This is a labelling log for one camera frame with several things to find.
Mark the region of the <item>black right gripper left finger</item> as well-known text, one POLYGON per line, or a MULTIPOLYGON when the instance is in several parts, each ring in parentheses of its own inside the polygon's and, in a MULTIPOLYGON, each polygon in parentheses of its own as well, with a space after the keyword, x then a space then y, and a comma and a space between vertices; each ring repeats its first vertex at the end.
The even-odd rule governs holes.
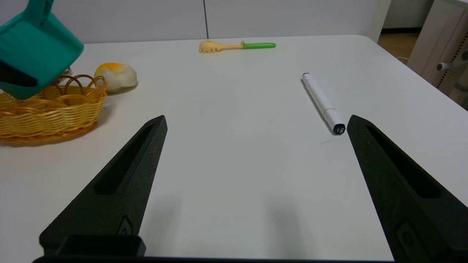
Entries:
POLYGON ((40 234, 45 256, 141 243, 139 230, 167 134, 161 115, 146 122, 40 234))

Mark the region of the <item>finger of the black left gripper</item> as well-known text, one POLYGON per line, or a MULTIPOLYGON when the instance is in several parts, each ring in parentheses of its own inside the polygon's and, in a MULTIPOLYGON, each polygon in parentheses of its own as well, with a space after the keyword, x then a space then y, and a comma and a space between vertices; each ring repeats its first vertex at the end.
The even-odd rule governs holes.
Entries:
POLYGON ((37 79, 0 61, 0 81, 22 87, 35 87, 37 79))

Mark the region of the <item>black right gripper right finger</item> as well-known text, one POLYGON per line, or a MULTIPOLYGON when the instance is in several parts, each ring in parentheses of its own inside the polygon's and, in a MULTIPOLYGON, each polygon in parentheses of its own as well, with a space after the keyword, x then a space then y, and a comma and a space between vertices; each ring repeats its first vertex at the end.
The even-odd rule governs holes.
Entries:
POLYGON ((466 205, 370 121, 352 115, 347 132, 393 259, 466 263, 466 205))

